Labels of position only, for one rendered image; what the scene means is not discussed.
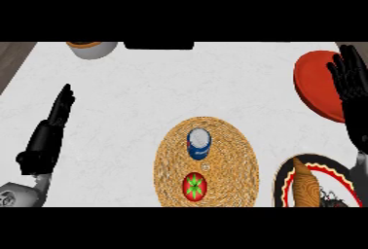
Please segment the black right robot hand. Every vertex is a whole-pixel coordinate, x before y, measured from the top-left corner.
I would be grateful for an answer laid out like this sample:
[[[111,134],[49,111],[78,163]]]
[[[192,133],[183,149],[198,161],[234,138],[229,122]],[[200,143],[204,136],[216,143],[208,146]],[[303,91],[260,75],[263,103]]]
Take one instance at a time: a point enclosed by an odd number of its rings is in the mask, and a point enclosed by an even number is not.
[[[344,126],[352,144],[368,155],[368,66],[353,45],[342,45],[327,63],[342,100]]]

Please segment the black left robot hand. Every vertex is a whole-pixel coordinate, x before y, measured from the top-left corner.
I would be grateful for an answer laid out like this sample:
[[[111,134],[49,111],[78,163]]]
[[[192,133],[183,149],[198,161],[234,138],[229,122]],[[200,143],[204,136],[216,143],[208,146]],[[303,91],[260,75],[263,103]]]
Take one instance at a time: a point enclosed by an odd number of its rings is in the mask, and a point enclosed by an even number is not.
[[[39,123],[27,143],[27,149],[16,156],[24,175],[50,174],[53,172],[74,102],[71,85],[65,84],[55,99],[49,117]]]

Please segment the red bowl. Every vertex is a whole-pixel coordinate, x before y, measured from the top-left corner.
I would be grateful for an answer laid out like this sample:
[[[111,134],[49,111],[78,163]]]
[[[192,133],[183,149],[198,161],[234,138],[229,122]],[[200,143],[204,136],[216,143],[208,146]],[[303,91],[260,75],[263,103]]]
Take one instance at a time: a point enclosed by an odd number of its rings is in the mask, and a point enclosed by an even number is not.
[[[293,85],[308,108],[328,120],[344,123],[342,100],[327,64],[336,52],[308,52],[293,66]]]

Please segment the red tomato with green stem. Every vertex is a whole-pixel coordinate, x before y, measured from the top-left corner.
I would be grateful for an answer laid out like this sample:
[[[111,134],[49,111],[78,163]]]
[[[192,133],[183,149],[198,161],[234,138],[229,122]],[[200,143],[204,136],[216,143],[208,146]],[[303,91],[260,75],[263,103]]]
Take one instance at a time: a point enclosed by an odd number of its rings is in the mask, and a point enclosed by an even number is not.
[[[191,172],[183,178],[183,196],[192,201],[198,202],[204,199],[207,194],[207,181],[198,172]]]

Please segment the round woven wicker placemat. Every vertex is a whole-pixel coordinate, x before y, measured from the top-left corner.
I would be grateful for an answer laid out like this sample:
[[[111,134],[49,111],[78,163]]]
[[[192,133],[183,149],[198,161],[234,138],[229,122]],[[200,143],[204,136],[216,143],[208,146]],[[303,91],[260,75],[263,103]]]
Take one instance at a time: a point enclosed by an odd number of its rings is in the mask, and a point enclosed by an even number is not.
[[[186,150],[186,135],[197,127],[210,132],[211,146],[204,160]],[[204,199],[185,198],[183,179],[198,172],[207,181]],[[163,206],[251,207],[259,194],[259,164],[250,143],[240,130],[213,117],[194,117],[169,131],[154,162],[154,186]]]

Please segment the black red patterned plate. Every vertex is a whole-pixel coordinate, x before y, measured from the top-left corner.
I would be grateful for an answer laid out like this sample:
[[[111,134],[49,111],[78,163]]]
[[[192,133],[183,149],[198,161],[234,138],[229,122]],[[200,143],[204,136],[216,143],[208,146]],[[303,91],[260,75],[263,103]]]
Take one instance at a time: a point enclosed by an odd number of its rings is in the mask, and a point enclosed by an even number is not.
[[[331,206],[344,204],[347,207],[361,207],[362,202],[355,192],[349,169],[336,160],[318,154],[291,156],[281,164],[274,180],[274,206],[294,206],[291,185],[296,171],[293,159],[300,160],[316,177],[321,198],[330,202]]]

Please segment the brown wooden croissant-shaped item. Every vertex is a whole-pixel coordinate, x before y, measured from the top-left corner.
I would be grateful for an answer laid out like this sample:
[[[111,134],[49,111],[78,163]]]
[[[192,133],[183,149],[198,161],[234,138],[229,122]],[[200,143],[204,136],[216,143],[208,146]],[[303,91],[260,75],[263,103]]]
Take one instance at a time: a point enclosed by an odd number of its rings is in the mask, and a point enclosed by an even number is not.
[[[319,196],[319,182],[313,176],[310,169],[302,163],[299,158],[293,159],[294,177],[291,184],[293,200],[296,207],[318,207]]]

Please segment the white pot with brown rim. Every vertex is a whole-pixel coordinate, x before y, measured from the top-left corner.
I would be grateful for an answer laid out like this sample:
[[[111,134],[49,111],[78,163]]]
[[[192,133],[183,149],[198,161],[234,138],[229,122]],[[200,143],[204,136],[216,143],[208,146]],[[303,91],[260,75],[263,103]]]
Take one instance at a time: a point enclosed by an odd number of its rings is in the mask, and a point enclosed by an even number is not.
[[[68,42],[68,46],[81,59],[98,59],[117,48],[117,42]]]

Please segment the blue and white can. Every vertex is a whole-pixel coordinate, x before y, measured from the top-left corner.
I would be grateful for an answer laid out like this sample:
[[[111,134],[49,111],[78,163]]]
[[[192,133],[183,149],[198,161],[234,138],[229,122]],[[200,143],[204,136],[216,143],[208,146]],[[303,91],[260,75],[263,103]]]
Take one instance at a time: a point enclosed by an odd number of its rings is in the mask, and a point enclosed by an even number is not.
[[[189,156],[195,160],[204,160],[210,152],[210,146],[210,132],[201,127],[194,128],[186,135],[186,150]]]

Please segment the black appliance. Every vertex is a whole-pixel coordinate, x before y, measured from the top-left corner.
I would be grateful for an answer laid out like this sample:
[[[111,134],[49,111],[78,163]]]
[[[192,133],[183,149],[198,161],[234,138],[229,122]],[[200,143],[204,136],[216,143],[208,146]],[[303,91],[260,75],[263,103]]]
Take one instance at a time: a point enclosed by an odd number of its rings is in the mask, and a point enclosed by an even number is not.
[[[124,42],[129,50],[192,50],[194,42]]]

